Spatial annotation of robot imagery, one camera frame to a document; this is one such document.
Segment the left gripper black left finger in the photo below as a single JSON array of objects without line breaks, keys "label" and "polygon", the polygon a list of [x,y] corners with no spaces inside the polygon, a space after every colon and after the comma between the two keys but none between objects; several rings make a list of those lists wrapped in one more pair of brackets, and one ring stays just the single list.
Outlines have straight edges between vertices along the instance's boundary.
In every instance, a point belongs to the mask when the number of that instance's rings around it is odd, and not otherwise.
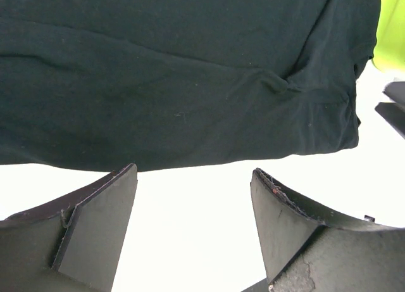
[{"label": "left gripper black left finger", "polygon": [[111,291],[136,189],[131,163],[1,221],[1,291]]}]

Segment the black t shirt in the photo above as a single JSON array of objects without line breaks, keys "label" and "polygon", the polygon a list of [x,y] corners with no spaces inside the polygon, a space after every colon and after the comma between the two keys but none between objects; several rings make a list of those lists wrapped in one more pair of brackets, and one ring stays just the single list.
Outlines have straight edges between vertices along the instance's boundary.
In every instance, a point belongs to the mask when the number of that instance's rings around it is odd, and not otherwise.
[{"label": "black t shirt", "polygon": [[141,172],[358,145],[380,0],[1,0],[1,163]]}]

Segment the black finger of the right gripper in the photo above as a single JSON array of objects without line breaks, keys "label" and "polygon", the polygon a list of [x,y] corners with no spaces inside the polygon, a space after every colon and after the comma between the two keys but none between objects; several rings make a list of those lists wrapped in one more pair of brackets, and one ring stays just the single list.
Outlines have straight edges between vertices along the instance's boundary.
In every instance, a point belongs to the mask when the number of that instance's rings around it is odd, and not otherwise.
[{"label": "black finger of the right gripper", "polygon": [[379,103],[375,107],[375,111],[384,120],[393,127],[398,134],[404,137],[405,133],[405,119],[404,111],[400,109],[396,103]]}]

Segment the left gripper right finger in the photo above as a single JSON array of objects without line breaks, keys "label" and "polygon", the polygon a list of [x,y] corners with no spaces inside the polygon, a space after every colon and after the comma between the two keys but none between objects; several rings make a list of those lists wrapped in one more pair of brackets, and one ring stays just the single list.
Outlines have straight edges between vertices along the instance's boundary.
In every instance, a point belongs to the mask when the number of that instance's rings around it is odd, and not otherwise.
[{"label": "left gripper right finger", "polygon": [[266,272],[251,291],[404,290],[404,229],[340,213],[259,168],[251,199]]}]

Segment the green plastic tray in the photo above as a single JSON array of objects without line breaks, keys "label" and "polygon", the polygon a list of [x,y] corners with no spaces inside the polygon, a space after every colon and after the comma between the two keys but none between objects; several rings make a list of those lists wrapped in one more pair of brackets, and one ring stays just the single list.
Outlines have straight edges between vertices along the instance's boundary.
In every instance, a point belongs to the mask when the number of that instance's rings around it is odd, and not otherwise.
[{"label": "green plastic tray", "polygon": [[404,0],[381,0],[373,65],[381,72],[404,75]]}]

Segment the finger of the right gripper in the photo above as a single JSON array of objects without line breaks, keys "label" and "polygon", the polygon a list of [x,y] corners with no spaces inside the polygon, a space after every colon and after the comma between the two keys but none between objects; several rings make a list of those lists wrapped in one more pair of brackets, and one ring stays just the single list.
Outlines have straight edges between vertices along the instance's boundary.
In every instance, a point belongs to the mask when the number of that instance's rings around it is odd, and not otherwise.
[{"label": "finger of the right gripper", "polygon": [[383,93],[395,102],[405,102],[405,81],[389,83]]}]

